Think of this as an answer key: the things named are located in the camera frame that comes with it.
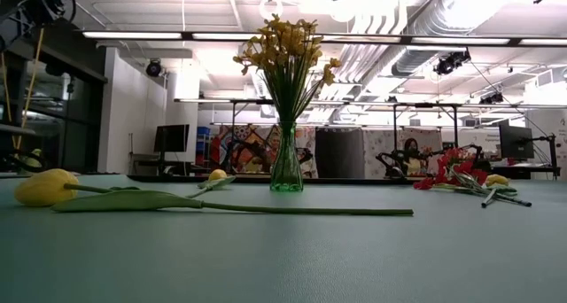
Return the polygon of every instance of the security camera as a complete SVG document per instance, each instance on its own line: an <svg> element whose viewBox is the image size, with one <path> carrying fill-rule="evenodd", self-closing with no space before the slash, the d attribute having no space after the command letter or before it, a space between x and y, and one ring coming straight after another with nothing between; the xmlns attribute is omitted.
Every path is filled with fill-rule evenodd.
<svg viewBox="0 0 567 303"><path fill-rule="evenodd" d="M145 73L150 77L159 77L159 74L161 74L161 60L159 58L151 59L150 64L145 68Z"/></svg>

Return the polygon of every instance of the glass vase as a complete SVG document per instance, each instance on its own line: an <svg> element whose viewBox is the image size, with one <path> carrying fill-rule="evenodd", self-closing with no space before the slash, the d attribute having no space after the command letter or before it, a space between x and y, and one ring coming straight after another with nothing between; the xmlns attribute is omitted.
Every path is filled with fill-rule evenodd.
<svg viewBox="0 0 567 303"><path fill-rule="evenodd" d="M272 191L303 191L303 177L295 151L295 122L280 122L280 145L272 167Z"/></svg>

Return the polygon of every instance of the green tabletop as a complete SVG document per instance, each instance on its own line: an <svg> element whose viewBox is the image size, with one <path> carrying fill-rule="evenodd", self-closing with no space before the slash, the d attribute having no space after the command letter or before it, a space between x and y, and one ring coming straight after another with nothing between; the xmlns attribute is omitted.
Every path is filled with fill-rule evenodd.
<svg viewBox="0 0 567 303"><path fill-rule="evenodd" d="M567 183L514 182L532 208L411 187L232 184L256 206L413 208L414 217L222 211L55 214L0 180L0 302L567 302ZM82 176L189 194L195 184Z"/></svg>

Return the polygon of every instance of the computer monitor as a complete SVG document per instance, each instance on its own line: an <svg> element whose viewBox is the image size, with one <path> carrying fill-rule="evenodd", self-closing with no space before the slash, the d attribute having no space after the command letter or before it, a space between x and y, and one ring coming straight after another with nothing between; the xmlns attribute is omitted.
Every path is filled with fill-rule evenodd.
<svg viewBox="0 0 567 303"><path fill-rule="evenodd" d="M530 128L505 125L500 125L498 128L500 130L500 148L503 158L533 158L532 130Z"/></svg>
<svg viewBox="0 0 567 303"><path fill-rule="evenodd" d="M153 150L162 152L161 146L164 144L164 152L186 152L188 137L189 125L159 126Z"/></svg>

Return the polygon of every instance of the ceiling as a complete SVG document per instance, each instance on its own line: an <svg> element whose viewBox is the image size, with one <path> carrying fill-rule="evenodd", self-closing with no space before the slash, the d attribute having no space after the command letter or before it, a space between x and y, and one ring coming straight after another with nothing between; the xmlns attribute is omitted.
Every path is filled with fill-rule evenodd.
<svg viewBox="0 0 567 303"><path fill-rule="evenodd" d="M283 5L283 19L318 20L318 32L348 33L353 31L355 20L347 22L334 20L329 14L306 14L300 7L304 0L280 0ZM411 18L420 5L427 0L404 0ZM151 30L151 31L253 31L263 26L260 15L262 0L77 0L80 11L74 21L75 25L85 30ZM372 5L387 7L389 0L376 0ZM349 4L338 14L348 12L354 6ZM484 5L469 5L461 17L471 16ZM266 6L267 12L275 8ZM567 34L567 0L543 0L534 4L532 0L507 0L495 13L474 28L470 35L537 35L564 36ZM181 43L181 42L139 42L127 44L132 57L138 62L146 62L139 54L139 49L190 49L198 58L203 68L201 90L213 96L217 90L242 90L246 84L252 84L249 75L242 76L238 65L231 58L237 53L238 43ZM341 56L343 45L325 45L325 58ZM414 78L401 80L399 85L367 91L377 93L380 98L393 93L399 101L433 101L464 102L470 94L489 87L490 83L503 83L503 90L510 97L521 97L524 84L544 72L547 67L567 66L567 49L507 49L507 48L470 48L472 64L467 64L449 76L441 79L432 72L431 63L420 66ZM357 61L363 56L351 60ZM373 66L384 61L380 57ZM167 69L175 70L180 65L179 58L165 59Z"/></svg>

